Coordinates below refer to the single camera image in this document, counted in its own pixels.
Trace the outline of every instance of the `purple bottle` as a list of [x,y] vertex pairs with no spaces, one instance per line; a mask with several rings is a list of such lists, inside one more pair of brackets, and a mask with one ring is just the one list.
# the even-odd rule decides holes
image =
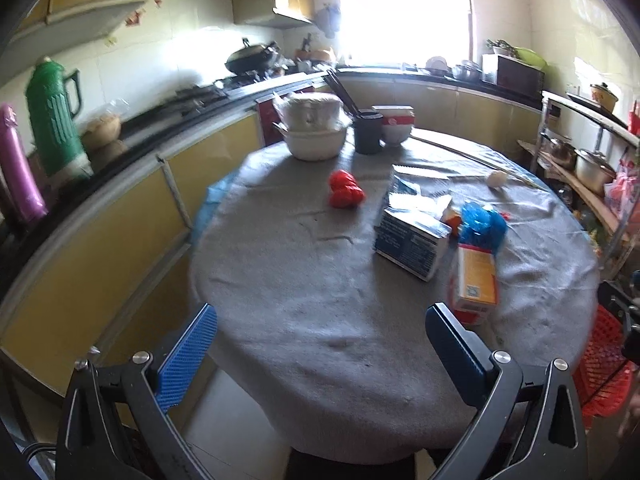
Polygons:
[[0,105],[0,167],[18,215],[31,224],[47,214],[47,206],[33,180],[17,126],[14,110]]

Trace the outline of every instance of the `red basket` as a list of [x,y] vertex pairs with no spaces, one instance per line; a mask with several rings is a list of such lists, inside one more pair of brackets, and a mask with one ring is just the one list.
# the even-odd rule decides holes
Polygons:
[[[605,384],[610,375],[625,362],[620,353],[622,342],[620,322],[603,306],[598,305],[591,339],[574,374],[582,418],[587,428],[591,427],[595,415],[613,415],[622,407],[629,394],[633,381],[632,363],[627,363]],[[593,399],[588,400],[598,388],[600,391]]]

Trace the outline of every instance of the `tablecloth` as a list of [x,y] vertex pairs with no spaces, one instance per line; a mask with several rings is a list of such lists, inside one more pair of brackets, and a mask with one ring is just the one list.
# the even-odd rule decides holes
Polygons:
[[[438,142],[501,164],[489,148],[444,134]],[[375,254],[373,224],[392,164],[440,171],[457,204],[507,212],[496,254],[499,306],[479,335],[521,364],[556,357],[576,367],[596,311],[598,271],[580,225],[548,190],[409,139],[400,148],[301,162],[284,143],[251,154],[194,250],[194,308],[216,307],[210,355],[263,408],[291,446],[331,460],[387,463],[453,446],[475,410],[459,398],[424,332],[428,306],[447,299],[455,241],[425,283]],[[367,200],[328,206],[327,178],[344,168]]]

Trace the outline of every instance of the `window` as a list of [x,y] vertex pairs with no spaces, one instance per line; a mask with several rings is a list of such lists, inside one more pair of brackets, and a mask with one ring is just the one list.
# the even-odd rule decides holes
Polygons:
[[341,0],[341,43],[354,65],[449,66],[471,59],[470,0]]

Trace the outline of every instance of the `orange and white box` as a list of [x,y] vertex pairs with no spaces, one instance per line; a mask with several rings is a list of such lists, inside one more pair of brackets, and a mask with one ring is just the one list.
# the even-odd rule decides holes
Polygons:
[[466,328],[479,326],[498,305],[491,251],[459,245],[451,274],[449,308]]

